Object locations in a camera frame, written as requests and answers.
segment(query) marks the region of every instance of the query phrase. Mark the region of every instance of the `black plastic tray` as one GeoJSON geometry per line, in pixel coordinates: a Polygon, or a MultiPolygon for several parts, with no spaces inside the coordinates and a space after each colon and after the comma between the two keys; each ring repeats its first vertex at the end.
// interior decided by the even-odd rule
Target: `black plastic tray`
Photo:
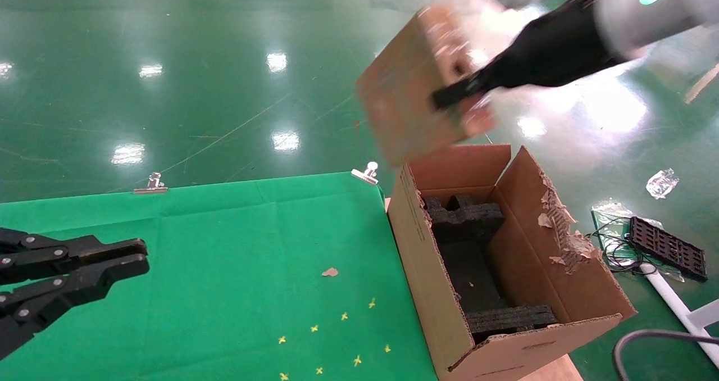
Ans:
{"type": "Polygon", "coordinates": [[[707,281],[704,251],[637,217],[629,220],[629,241],[664,264],[678,268],[688,278],[707,281]]]}

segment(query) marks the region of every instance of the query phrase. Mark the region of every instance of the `grey cable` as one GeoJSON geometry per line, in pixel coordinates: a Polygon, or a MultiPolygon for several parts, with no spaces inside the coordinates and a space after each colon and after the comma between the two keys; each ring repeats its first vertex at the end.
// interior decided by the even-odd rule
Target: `grey cable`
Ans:
{"type": "Polygon", "coordinates": [[[649,330],[649,329],[642,329],[642,330],[635,330],[634,332],[627,333],[619,339],[619,342],[617,342],[614,345],[614,350],[612,352],[612,361],[614,363],[614,370],[617,371],[617,374],[619,375],[619,379],[622,381],[629,381],[629,376],[627,376],[627,371],[624,369],[624,364],[622,363],[622,350],[626,347],[626,345],[631,342],[632,340],[643,338],[643,337],[660,337],[660,338],[674,338],[678,340],[685,340],[689,342],[701,342],[701,343],[711,343],[711,344],[719,344],[719,338],[714,337],[696,337],[695,335],[690,335],[689,333],[682,333],[682,332],[671,332],[670,330],[649,330]]]}

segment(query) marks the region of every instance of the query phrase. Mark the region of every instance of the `black foam insert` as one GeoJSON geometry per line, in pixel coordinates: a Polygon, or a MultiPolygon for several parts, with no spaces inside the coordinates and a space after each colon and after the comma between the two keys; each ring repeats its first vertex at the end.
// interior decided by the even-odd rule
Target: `black foam insert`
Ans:
{"type": "Polygon", "coordinates": [[[510,307],[494,280],[485,251],[504,223],[497,204],[476,205],[468,194],[452,196],[443,207],[424,199],[439,254],[465,313],[475,342],[498,333],[523,332],[555,324],[547,305],[510,307]]]}

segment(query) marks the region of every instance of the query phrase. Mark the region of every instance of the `black cable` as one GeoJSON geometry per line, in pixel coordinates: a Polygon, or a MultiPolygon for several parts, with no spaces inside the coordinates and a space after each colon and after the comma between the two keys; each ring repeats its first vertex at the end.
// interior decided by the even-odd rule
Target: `black cable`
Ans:
{"type": "Polygon", "coordinates": [[[649,258],[650,256],[644,253],[644,251],[640,250],[636,247],[631,241],[629,241],[626,238],[622,238],[619,236],[609,235],[608,233],[600,233],[601,230],[606,228],[607,226],[611,225],[614,222],[620,221],[620,220],[630,220],[628,217],[617,217],[613,220],[609,220],[609,222],[604,223],[601,227],[597,228],[594,232],[588,233],[585,235],[586,238],[591,238],[595,236],[599,240],[600,248],[602,250],[602,256],[604,258],[604,261],[608,263],[609,271],[612,273],[626,273],[629,271],[632,274],[653,274],[657,272],[657,264],[654,263],[654,261],[651,261],[649,258]],[[602,243],[601,237],[613,239],[614,241],[618,242],[618,245],[616,248],[614,248],[611,252],[607,252],[606,248],[604,248],[604,245],[602,243]],[[618,248],[621,248],[622,246],[626,246],[628,250],[634,251],[634,255],[636,258],[634,258],[634,261],[630,264],[622,264],[619,262],[619,260],[616,257],[616,251],[618,248]],[[644,273],[640,266],[642,266],[643,263],[650,263],[652,266],[654,266],[654,271],[651,271],[650,273],[644,273]]]}
{"type": "Polygon", "coordinates": [[[649,329],[642,329],[642,330],[635,330],[634,332],[627,333],[619,339],[619,342],[617,342],[614,345],[614,350],[612,351],[612,361],[614,363],[614,370],[617,371],[617,374],[619,375],[619,379],[622,381],[629,381],[629,376],[627,376],[627,371],[624,369],[624,363],[622,363],[622,350],[626,347],[626,345],[631,342],[632,340],[643,338],[643,337],[660,337],[660,338],[673,338],[678,340],[685,340],[688,342],[701,342],[701,343],[711,343],[711,344],[719,344],[719,338],[714,337],[696,337],[695,335],[690,335],[689,333],[682,333],[682,332],[671,332],[670,330],[649,330],[649,329]]]}

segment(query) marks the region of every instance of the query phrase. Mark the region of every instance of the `paper scrap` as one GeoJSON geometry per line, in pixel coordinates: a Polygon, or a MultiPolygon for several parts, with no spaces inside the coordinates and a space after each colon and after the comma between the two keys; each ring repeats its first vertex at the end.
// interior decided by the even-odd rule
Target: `paper scrap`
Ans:
{"type": "Polygon", "coordinates": [[[552,227],[552,220],[550,220],[547,214],[545,214],[544,212],[539,214],[539,219],[537,220],[539,221],[539,226],[546,226],[547,228],[552,227]]]}
{"type": "Polygon", "coordinates": [[[337,274],[339,274],[339,271],[337,271],[337,269],[335,269],[334,267],[326,269],[324,273],[322,273],[323,276],[330,276],[331,278],[333,278],[337,274]]]}

